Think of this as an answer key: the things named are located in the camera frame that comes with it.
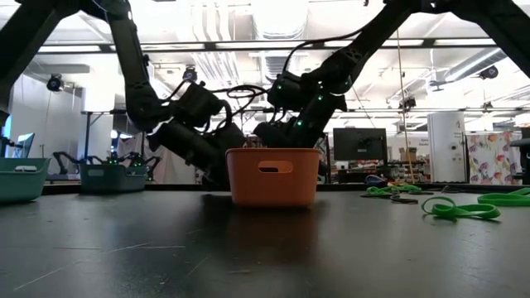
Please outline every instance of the floral curtain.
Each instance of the floral curtain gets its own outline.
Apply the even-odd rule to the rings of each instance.
[[[476,185],[520,185],[512,176],[521,171],[519,149],[511,147],[520,134],[501,132],[468,135],[470,183]]]

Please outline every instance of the teal basket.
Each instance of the teal basket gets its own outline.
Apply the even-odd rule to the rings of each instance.
[[[37,199],[50,166],[47,158],[0,158],[0,203]]]
[[[120,193],[140,191],[146,186],[147,167],[121,165],[80,165],[81,191],[84,193]]]

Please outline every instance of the ceiling light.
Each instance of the ceiling light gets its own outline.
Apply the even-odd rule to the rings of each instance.
[[[435,46],[491,46],[495,41],[491,38],[466,38],[466,39],[439,39],[434,42]]]
[[[243,41],[243,42],[218,42],[218,49],[267,49],[267,48],[282,48],[292,49],[298,46],[302,41]]]
[[[324,46],[328,47],[345,47],[348,46],[351,41],[327,41],[324,43]]]
[[[275,51],[260,51],[255,53],[248,53],[250,58],[263,58],[263,57],[287,57],[289,55],[288,50],[275,50]],[[296,51],[292,54],[293,57],[307,57],[309,56],[308,52],[305,51]]]
[[[164,50],[203,50],[205,45],[202,43],[183,43],[170,45],[141,45],[142,50],[164,51]]]
[[[423,40],[399,40],[400,46],[421,46]],[[398,46],[398,40],[388,40],[382,46]]]
[[[99,46],[41,46],[39,53],[100,52]]]

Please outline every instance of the security camera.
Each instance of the security camera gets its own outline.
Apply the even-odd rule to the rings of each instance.
[[[52,74],[51,78],[48,79],[46,87],[52,92],[60,92],[65,88],[65,82],[63,82],[61,74]]]
[[[184,74],[182,75],[182,79],[189,79],[195,82],[197,81],[197,78],[195,67],[193,65],[186,66]]]
[[[481,79],[495,79],[499,76],[499,70],[495,65],[491,65],[485,70],[479,72],[479,78]]]

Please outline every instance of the orange object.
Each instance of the orange object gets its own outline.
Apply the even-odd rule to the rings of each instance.
[[[313,204],[317,149],[237,148],[226,151],[234,204],[303,207]]]

